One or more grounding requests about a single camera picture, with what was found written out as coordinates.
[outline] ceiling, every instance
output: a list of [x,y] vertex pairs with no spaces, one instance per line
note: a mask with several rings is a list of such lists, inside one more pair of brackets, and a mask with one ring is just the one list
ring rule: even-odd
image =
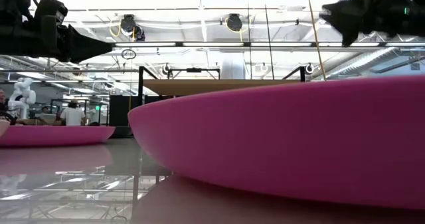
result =
[[[68,8],[65,25],[72,25],[82,35],[109,43],[131,42],[119,27],[125,14],[135,15],[135,20],[150,42],[315,42],[313,24],[317,29],[318,41],[341,42],[341,35],[319,18],[321,6],[338,0],[311,0],[313,20],[309,0],[59,0]],[[226,18],[231,13],[240,15],[244,24],[241,33],[235,33],[226,26]],[[388,39],[384,34],[372,33],[359,35],[357,42],[404,42],[419,41],[415,37],[395,37]],[[16,69],[98,69],[90,76],[71,73],[47,76],[59,80],[95,80],[98,78],[131,80],[128,90],[137,92],[137,73],[114,72],[120,68],[138,69],[144,66],[159,78],[166,78],[162,69],[167,64],[171,68],[219,68],[225,62],[226,53],[242,53],[242,63],[246,65],[247,77],[254,79],[283,78],[299,65],[312,64],[315,67],[309,79],[323,79],[319,68],[319,55],[316,49],[221,49],[221,48],[185,48],[185,47],[141,47],[132,48],[137,56],[125,60],[121,53],[124,48],[116,48],[112,53],[85,60],[81,64],[61,63],[45,58],[21,57],[30,62],[15,62],[3,57],[3,68]],[[404,66],[391,69],[390,72],[371,72],[374,65],[397,65],[412,57],[420,57],[421,50],[401,50],[399,48],[379,48],[356,50],[333,47],[322,49],[321,60],[327,76],[347,78],[354,76],[376,76],[392,74],[421,73],[422,60],[418,58],[419,69]],[[213,78],[209,73],[182,72],[175,78]],[[66,88],[80,87],[80,84],[65,84]],[[109,90],[103,84],[86,84],[88,89],[100,93]]]

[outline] white pillar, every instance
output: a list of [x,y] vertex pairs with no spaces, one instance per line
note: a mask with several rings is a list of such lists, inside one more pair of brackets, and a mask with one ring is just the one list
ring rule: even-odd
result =
[[245,59],[243,53],[223,53],[221,79],[245,79]]

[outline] shiny gray floor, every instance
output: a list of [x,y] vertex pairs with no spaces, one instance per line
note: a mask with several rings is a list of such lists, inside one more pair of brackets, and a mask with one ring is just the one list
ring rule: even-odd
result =
[[0,223],[425,223],[423,211],[297,201],[170,175],[133,139],[0,149]]

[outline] white t-shirt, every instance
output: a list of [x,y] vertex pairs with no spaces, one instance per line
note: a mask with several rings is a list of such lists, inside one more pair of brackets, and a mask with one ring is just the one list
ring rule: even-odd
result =
[[81,108],[65,108],[60,118],[65,119],[67,126],[81,126],[81,119],[84,118],[84,112]]

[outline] white robot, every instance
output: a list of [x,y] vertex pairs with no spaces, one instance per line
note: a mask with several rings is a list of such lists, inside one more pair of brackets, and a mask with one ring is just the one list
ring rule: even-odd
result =
[[7,103],[12,116],[16,117],[15,110],[21,110],[20,119],[27,119],[29,113],[29,104],[35,104],[36,95],[34,90],[30,89],[33,83],[31,78],[19,78],[14,85],[14,91]]

